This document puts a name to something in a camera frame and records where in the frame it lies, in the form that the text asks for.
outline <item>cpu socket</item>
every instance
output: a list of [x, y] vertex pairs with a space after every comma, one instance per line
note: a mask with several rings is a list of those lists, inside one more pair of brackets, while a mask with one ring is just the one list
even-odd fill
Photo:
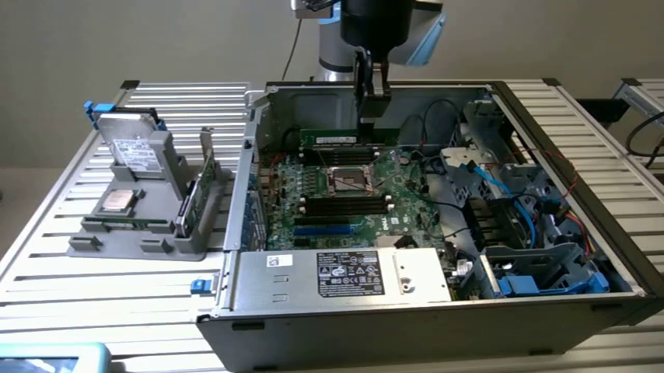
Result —
[[372, 172], [368, 166], [331, 167], [328, 169], [328, 192], [372, 192]]

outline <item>motherboard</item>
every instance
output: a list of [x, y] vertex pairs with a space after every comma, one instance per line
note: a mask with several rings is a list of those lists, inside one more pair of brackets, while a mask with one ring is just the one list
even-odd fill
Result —
[[395, 142], [302, 131], [300, 152], [270, 161], [268, 250], [443, 247], [439, 212], [409, 188], [419, 163]]

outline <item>blue cable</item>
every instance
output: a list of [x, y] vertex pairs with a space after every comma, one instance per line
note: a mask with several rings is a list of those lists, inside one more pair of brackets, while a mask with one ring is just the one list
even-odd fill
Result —
[[[504, 183], [502, 183], [499, 180], [496, 180], [494, 177], [491, 177], [490, 174], [486, 173], [486, 171], [480, 167], [476, 167], [472, 171], [475, 173], [477, 173], [477, 175], [480, 175], [490, 183], [495, 184], [499, 188], [503, 188], [511, 199], [515, 197], [512, 195], [512, 192], [510, 191], [508, 186]], [[528, 215], [528, 211], [524, 208], [524, 206], [522, 205], [522, 202], [519, 202], [519, 200], [515, 200], [515, 207], [518, 208], [518, 211], [522, 213], [522, 215], [527, 219], [528, 228], [531, 229], [531, 249], [532, 249], [536, 247], [536, 236], [538, 236], [536, 226], [532, 223], [531, 216]]]

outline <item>black pcie slot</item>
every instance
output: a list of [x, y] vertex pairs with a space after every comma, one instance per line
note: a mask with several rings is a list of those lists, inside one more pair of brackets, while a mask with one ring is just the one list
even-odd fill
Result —
[[296, 225], [347, 225], [351, 224], [351, 219], [344, 216], [337, 217], [306, 217], [296, 218]]
[[306, 215], [308, 216], [355, 216], [355, 215], [383, 215], [388, 213], [387, 208], [381, 209], [363, 209], [363, 210], [308, 210]]
[[357, 197], [329, 197], [329, 198], [308, 198], [309, 204], [363, 204], [371, 202], [385, 203], [384, 196], [357, 196]]
[[384, 197], [309, 198], [308, 216], [372, 215], [388, 213]]

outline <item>warning label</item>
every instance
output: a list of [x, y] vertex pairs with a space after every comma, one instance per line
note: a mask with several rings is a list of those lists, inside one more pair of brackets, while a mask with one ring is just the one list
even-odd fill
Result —
[[121, 158], [134, 172], [158, 173], [162, 168], [147, 140], [114, 140]]
[[377, 251], [317, 255], [319, 293], [324, 298], [385, 295]]

